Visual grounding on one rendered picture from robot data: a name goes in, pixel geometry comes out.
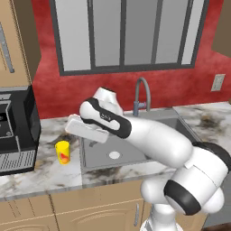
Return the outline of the brown wall cupboard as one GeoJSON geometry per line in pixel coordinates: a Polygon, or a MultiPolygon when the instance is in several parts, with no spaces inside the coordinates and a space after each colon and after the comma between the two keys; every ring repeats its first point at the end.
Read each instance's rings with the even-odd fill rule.
{"type": "Polygon", "coordinates": [[[224,0],[212,50],[231,58],[231,0],[224,0]]]}

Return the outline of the grey-framed window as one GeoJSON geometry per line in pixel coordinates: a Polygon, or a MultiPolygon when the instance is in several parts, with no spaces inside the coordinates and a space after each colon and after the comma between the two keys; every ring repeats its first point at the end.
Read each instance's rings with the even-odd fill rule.
{"type": "Polygon", "coordinates": [[[209,0],[50,0],[61,76],[190,69],[209,0]]]}

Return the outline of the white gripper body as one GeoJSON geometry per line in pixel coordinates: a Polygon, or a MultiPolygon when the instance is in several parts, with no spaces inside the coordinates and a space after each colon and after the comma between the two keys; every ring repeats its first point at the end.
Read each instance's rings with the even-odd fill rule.
{"type": "Polygon", "coordinates": [[[76,114],[69,116],[65,131],[68,134],[74,134],[98,143],[105,143],[109,136],[108,131],[101,129],[97,125],[85,124],[80,116],[76,114]]]}

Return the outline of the tan wall cupboard door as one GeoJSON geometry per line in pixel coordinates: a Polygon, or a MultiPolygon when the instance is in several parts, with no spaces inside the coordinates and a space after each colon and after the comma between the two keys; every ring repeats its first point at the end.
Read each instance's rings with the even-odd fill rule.
{"type": "Polygon", "coordinates": [[[0,44],[0,87],[28,86],[31,84],[31,79],[24,55],[21,34],[16,21],[13,0],[0,0],[0,22],[4,29],[14,67],[14,73],[10,73],[0,44]]]}

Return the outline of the black coffee machine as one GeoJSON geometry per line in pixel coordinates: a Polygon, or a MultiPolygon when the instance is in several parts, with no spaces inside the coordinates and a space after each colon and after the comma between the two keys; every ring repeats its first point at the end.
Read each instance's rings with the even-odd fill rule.
{"type": "Polygon", "coordinates": [[[0,176],[34,170],[40,135],[32,87],[0,92],[0,176]]]}

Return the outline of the yellow cup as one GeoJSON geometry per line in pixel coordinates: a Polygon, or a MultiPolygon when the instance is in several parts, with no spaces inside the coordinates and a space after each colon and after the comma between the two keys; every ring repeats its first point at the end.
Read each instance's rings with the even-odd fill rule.
{"type": "Polygon", "coordinates": [[[59,141],[55,144],[55,150],[60,164],[66,165],[70,161],[69,142],[59,141]]]}

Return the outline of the white wall socket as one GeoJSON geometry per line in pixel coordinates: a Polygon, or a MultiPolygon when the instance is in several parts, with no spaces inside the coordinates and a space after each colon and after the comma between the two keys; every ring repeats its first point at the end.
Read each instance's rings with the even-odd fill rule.
{"type": "Polygon", "coordinates": [[[222,84],[225,78],[225,74],[217,74],[214,77],[213,85],[211,90],[212,91],[219,91],[222,88],[222,84]]]}

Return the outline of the tan base cupboard door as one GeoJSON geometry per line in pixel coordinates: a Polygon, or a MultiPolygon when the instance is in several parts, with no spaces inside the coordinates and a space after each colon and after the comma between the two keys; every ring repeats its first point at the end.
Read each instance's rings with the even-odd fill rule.
{"type": "Polygon", "coordinates": [[[59,231],[53,215],[15,218],[0,222],[0,231],[59,231]]]}
{"type": "Polygon", "coordinates": [[[85,208],[56,215],[60,231],[139,231],[143,200],[135,199],[111,205],[85,208]],[[134,226],[136,203],[139,203],[138,225],[134,226]]]}

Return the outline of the grey sink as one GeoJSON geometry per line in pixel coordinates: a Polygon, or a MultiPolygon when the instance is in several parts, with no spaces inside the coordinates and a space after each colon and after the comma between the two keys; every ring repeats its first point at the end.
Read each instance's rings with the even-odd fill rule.
{"type": "MultiPolygon", "coordinates": [[[[166,124],[185,135],[192,143],[200,142],[200,138],[172,107],[149,112],[140,110],[138,116],[166,124]]],[[[128,142],[111,134],[105,143],[84,138],[79,138],[79,143],[81,169],[84,172],[152,161],[128,142]]]]}

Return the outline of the grey tap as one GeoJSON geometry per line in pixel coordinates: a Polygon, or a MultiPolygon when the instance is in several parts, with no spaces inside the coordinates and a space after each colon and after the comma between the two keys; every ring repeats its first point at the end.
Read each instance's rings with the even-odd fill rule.
{"type": "Polygon", "coordinates": [[[135,84],[135,94],[134,94],[134,109],[133,115],[138,116],[140,109],[145,109],[146,111],[151,110],[151,91],[149,84],[145,78],[139,78],[135,84]],[[140,95],[140,86],[143,86],[143,94],[140,95]]]}

